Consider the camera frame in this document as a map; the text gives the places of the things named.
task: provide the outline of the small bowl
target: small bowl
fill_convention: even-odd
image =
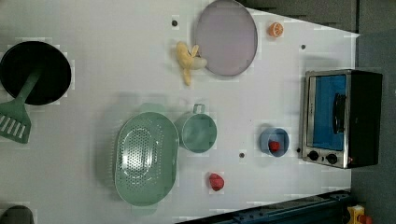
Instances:
[[[269,148],[269,144],[271,142],[278,142],[279,143],[279,150],[273,152]],[[286,133],[285,130],[280,128],[269,128],[264,130],[260,135],[260,148],[262,152],[275,156],[281,157],[285,155],[289,148],[289,135]]]

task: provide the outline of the oven door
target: oven door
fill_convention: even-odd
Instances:
[[[334,151],[344,149],[347,76],[309,78],[306,144]]]

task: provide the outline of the red toy fruit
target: red toy fruit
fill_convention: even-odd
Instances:
[[[269,144],[270,150],[276,152],[280,148],[280,144],[278,142],[270,142]]]
[[[216,174],[212,174],[209,177],[209,181],[210,181],[210,186],[212,186],[212,189],[214,191],[219,191],[222,188],[224,188],[224,179]]]

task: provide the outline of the green spatula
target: green spatula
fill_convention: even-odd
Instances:
[[[29,140],[32,122],[24,103],[41,76],[37,69],[29,75],[18,96],[7,103],[0,104],[0,136],[26,144]]]

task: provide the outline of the black oven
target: black oven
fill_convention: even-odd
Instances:
[[[303,160],[339,168],[378,163],[382,75],[307,72]]]

